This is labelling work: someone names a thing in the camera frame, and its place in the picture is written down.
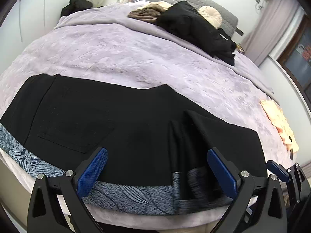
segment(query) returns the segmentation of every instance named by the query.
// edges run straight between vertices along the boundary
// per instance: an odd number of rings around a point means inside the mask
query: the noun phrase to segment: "curtain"
[[[298,8],[297,0],[269,0],[256,28],[242,40],[245,56],[259,66],[278,43]]]

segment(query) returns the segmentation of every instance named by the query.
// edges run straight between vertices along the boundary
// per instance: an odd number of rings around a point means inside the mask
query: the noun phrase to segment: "cream round pillow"
[[[216,29],[218,29],[221,26],[222,17],[215,8],[210,6],[203,6],[199,8],[198,12]]]

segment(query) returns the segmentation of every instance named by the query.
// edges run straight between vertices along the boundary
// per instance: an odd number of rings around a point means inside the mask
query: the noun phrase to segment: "black clothing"
[[[1,123],[27,150],[63,170],[106,148],[103,182],[172,185],[172,173],[180,172],[184,199],[192,195],[187,174],[194,168],[206,169],[207,191],[216,188],[206,161],[212,147],[239,169],[267,175],[255,131],[226,123],[168,85],[135,89],[40,74],[27,79]]]
[[[69,5],[63,7],[60,16],[69,16],[77,11],[87,10],[93,7],[93,4],[87,0],[70,0]]]
[[[163,29],[180,37],[207,54],[217,56],[234,66],[236,44],[222,38],[217,29],[206,21],[188,2],[181,1],[163,12],[156,20]]]

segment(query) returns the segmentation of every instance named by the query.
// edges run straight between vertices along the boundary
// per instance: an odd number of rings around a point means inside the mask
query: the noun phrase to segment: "metal bolt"
[[[66,172],[66,176],[70,177],[70,176],[72,176],[72,175],[73,175],[73,170],[68,170],[68,171]]]
[[[271,174],[271,179],[277,180],[277,176],[275,174]]]
[[[44,174],[43,173],[39,173],[38,176],[37,176],[37,179],[41,180],[43,177],[44,177]]]
[[[241,175],[246,178],[249,176],[249,173],[247,171],[242,171]]]

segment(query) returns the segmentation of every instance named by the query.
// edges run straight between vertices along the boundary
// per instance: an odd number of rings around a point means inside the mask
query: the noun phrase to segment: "peach cloth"
[[[282,138],[283,143],[286,145],[287,150],[290,151],[292,149],[293,153],[297,152],[299,150],[298,144],[296,143],[294,133],[287,123],[282,109],[276,105],[273,100],[261,100],[260,104],[265,110],[272,125],[275,126],[279,132],[279,135]]]

